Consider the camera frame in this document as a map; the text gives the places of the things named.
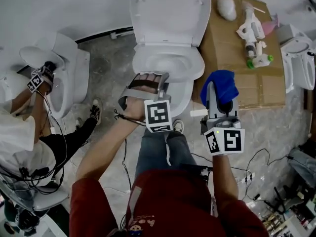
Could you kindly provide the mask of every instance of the pink item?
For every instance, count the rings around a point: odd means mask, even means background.
[[[267,21],[261,24],[263,28],[263,32],[265,33],[265,36],[269,35],[276,26],[279,26],[279,21],[277,14],[273,16],[272,21]]]

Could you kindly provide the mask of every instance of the hand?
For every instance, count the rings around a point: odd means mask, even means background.
[[[149,80],[149,81],[160,81],[160,76],[157,76],[155,74],[145,74],[145,75],[138,75],[135,80]],[[153,88],[150,88],[148,86],[139,86],[134,87],[133,89],[138,89],[150,93],[155,93],[156,90]],[[128,97],[126,101],[126,109],[123,113],[124,116],[143,121],[145,119],[145,106],[144,106],[144,99],[140,99],[137,97]]]
[[[49,90],[50,90],[50,85],[45,81],[39,86],[39,92],[42,93],[43,95],[45,95],[46,92],[48,92]]]

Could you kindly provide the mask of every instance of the red shirt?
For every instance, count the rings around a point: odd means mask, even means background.
[[[243,201],[227,205],[220,218],[211,216],[207,186],[185,171],[146,171],[136,179],[132,190],[140,188],[132,219],[127,209],[124,236],[269,236]],[[111,236],[118,225],[100,183],[85,178],[75,182],[72,189],[70,236]]]

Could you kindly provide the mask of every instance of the cardboard box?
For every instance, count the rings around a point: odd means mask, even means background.
[[[193,100],[201,103],[199,94],[209,77],[215,70],[230,70],[235,73],[235,83],[239,90],[239,108],[256,109],[282,107],[285,105],[285,80],[280,46],[275,32],[263,41],[267,48],[263,53],[274,56],[274,61],[267,67],[251,70],[247,67],[248,58],[245,52],[245,41],[236,30],[244,23],[245,16],[242,0],[234,0],[237,19],[227,21],[217,11],[217,0],[212,0],[212,10],[200,51],[205,62],[202,77],[195,81]],[[256,17],[261,21],[270,21],[270,13],[264,2],[245,0],[265,13],[255,10]]]

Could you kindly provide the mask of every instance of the concrete floor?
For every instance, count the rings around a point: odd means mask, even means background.
[[[110,37],[94,39],[79,45],[80,49],[91,53],[90,78],[88,94],[85,101],[76,104],[66,117],[63,118],[66,132],[75,128],[75,119],[85,120],[89,115],[89,108],[93,98],[99,97],[103,101],[102,123],[96,127],[90,137],[90,142],[83,146],[65,166],[64,186],[71,187],[75,180],[75,173],[82,157],[87,150],[105,134],[115,122],[114,109],[119,110],[117,100],[124,87],[133,79],[132,59],[134,35],[111,40]],[[204,156],[211,160],[203,136],[200,136],[201,117],[192,117],[192,110],[204,109],[203,106],[191,102],[180,115],[187,129],[187,137],[191,153]],[[243,154],[229,156],[231,165],[245,169],[256,151],[266,148],[270,151],[270,160],[281,158],[289,151],[306,141],[310,115],[303,110],[303,91],[296,88],[286,96],[286,107],[266,110],[252,110],[240,112],[242,127],[245,128],[245,150]],[[135,166],[140,149],[144,128],[139,127],[127,139],[127,157],[125,164],[131,180],[134,180]],[[122,166],[124,145],[121,146],[114,161],[102,176],[100,182],[109,200],[112,211],[120,222],[125,214],[130,194],[128,179]],[[199,165],[211,165],[202,158],[195,157]],[[260,193],[261,198],[273,201],[273,187],[281,189],[284,184],[290,184],[294,171],[287,164],[286,159],[267,166],[268,154],[260,152],[251,162],[249,169],[254,173],[248,195],[253,198]],[[246,185],[242,182],[245,171],[233,169],[238,181],[239,198],[245,196]],[[210,177],[209,188],[213,193],[213,182]],[[244,199],[248,206],[258,215],[266,213],[262,202],[252,202],[248,197]]]

